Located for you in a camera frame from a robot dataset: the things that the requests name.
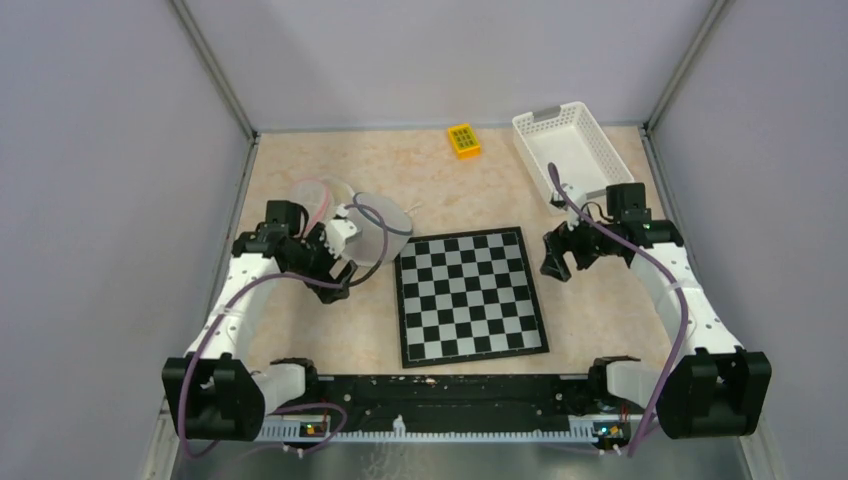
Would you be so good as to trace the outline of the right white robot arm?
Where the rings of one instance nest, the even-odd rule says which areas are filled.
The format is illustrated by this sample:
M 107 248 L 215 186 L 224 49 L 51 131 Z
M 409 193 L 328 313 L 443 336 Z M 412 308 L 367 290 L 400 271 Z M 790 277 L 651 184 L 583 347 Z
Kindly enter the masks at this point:
M 622 259 L 648 293 L 671 342 L 664 365 L 653 369 L 631 357 L 599 359 L 586 385 L 589 404 L 612 412 L 625 400 L 643 418 L 636 445 L 655 429 L 671 439 L 740 437 L 759 424 L 772 377 L 767 356 L 746 349 L 715 312 L 688 262 L 675 224 L 655 219 L 641 183 L 607 187 L 608 217 L 596 221 L 560 186 L 550 198 L 567 221 L 543 237 L 543 275 L 566 282 L 565 256 L 586 270 L 598 259 Z

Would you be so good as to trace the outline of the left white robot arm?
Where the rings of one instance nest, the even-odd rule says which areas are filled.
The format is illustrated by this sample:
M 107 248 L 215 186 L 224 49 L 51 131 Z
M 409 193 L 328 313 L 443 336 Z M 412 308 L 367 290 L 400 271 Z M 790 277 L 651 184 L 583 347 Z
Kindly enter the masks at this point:
M 285 403 L 297 413 L 319 404 L 320 386 L 307 359 L 276 360 L 257 374 L 242 357 L 249 349 L 276 281 L 299 281 L 323 304 L 348 298 L 353 262 L 341 253 L 358 229 L 344 207 L 304 229 L 308 212 L 273 200 L 254 230 L 233 243 L 227 277 L 202 331 L 161 378 L 177 434 L 184 440 L 255 439 L 266 416 Z

